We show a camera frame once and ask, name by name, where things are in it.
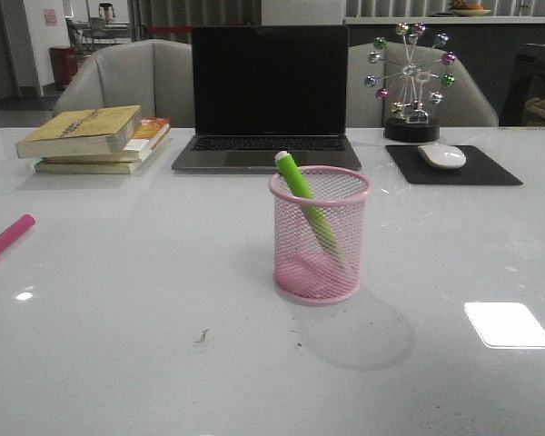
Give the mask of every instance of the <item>laptop trackpad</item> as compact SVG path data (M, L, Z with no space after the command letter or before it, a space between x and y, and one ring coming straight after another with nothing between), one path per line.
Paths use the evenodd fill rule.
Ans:
M225 166L249 168L254 166L274 167L274 156L278 152L228 152ZM294 161L302 166L308 164L307 152L291 152Z

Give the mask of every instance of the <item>green highlighter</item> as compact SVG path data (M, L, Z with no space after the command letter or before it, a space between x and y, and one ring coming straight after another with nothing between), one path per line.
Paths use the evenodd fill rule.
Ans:
M274 161L295 197L313 198L309 184L299 171L299 167L290 153L279 152L274 156ZM340 268L345 268L346 262L341 255L337 237L323 211L315 206L302 206L301 209L323 250L333 258Z

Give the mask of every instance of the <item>laptop keyboard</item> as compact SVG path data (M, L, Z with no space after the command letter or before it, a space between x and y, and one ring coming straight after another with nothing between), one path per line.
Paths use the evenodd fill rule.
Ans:
M210 136L200 137L195 151L335 151L345 147L338 136Z

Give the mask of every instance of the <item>pink highlighter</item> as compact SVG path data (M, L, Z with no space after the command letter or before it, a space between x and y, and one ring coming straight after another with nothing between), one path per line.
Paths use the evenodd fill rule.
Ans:
M36 220L30 213L22 215L14 224L0 233L0 253L35 225Z

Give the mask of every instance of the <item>black mouse pad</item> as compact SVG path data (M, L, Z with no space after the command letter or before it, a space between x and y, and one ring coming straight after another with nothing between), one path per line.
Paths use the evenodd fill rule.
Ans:
M466 156L466 164L455 170L439 170L429 166L421 157L418 145L386 145L385 147L409 183L494 186L523 184L521 180L474 145L457 145Z

